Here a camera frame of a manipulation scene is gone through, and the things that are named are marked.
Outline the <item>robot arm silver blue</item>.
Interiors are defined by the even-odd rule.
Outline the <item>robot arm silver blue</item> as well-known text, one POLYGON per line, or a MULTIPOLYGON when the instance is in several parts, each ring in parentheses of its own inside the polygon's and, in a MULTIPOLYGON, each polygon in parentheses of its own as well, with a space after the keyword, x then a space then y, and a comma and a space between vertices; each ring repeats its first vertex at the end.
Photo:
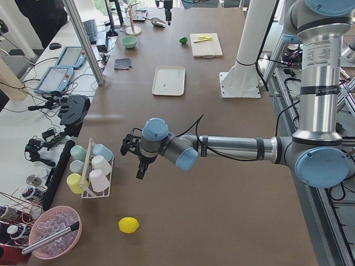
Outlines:
POLYGON ((217 154, 236 161, 268 160, 289 167, 305 184, 331 188, 354 175, 354 164, 342 151, 336 131, 340 92, 342 37, 352 26, 353 1, 289 1, 284 20, 285 38, 303 43, 299 122, 290 137, 270 139, 176 136, 160 118, 149 119, 135 143, 140 160, 137 178, 162 156, 182 170, 198 157, 217 154))
MULTIPOLYGON (((195 3, 199 2, 199 1, 195 1, 195 0, 181 0, 181 1, 177 1, 178 3, 181 3, 182 6, 185 9, 189 9, 191 8, 195 3)), ((155 1, 155 5, 158 9, 163 9, 164 13, 165 13, 165 20, 168 24, 171 23, 172 20, 172 8, 174 5, 175 1, 173 0, 157 0, 155 1)))

